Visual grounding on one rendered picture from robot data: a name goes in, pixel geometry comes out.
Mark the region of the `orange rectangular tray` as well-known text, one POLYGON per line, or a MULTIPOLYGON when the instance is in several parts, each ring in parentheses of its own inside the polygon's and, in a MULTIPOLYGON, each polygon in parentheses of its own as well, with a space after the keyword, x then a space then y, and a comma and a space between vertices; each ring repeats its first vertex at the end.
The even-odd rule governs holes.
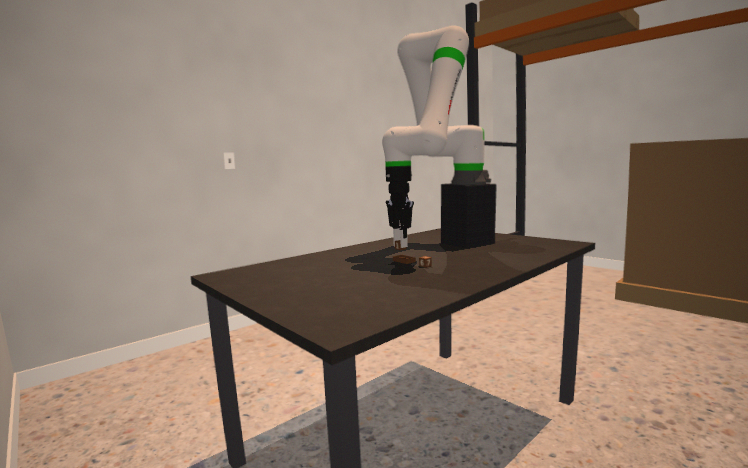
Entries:
POLYGON ((397 256, 393 256, 393 261, 404 263, 404 264, 409 264, 409 263, 416 262, 416 258, 411 257, 411 256, 406 256, 406 255, 397 255, 397 256))

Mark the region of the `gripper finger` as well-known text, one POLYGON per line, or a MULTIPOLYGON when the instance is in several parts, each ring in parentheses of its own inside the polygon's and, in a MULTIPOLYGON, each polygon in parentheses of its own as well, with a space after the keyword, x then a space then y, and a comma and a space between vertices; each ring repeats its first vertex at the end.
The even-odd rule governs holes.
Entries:
POLYGON ((393 227, 393 239, 394 239, 394 246, 395 241, 400 240, 400 216, 398 208, 395 208, 395 199, 387 200, 387 210, 388 210, 388 218, 389 218, 389 226, 393 227))
POLYGON ((397 206, 400 216, 400 241, 401 241, 401 248, 408 247, 407 242, 407 229, 411 228, 411 221, 412 221, 412 208, 414 205, 413 201, 410 201, 406 197, 406 206, 401 209, 400 199, 397 199, 397 206))

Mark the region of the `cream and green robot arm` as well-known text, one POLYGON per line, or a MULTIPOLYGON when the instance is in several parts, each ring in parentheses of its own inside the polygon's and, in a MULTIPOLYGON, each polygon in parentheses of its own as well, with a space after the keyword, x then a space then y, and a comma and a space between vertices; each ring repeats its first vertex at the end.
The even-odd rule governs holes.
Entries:
POLYGON ((384 134, 386 182, 411 181, 412 156, 451 155, 456 174, 451 184, 491 183, 488 170, 483 170, 484 129, 474 125, 448 127, 468 47, 468 34, 459 26, 409 34, 400 41, 398 55, 411 92, 417 126, 392 127, 384 134))

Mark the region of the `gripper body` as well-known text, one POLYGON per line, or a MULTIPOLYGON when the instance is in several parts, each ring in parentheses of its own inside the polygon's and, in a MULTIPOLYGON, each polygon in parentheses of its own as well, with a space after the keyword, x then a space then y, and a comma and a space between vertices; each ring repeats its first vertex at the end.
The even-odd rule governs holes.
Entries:
MULTIPOLYGON (((398 184, 388 184, 389 186, 389 193, 391 194, 390 200, 392 202, 392 199, 400 199, 401 208, 404 208, 406 205, 406 197, 408 198, 409 193, 409 183, 398 183, 398 184), (398 194, 392 194, 392 193, 398 193, 398 194)), ((409 198, 408 198, 409 199, 409 198)))

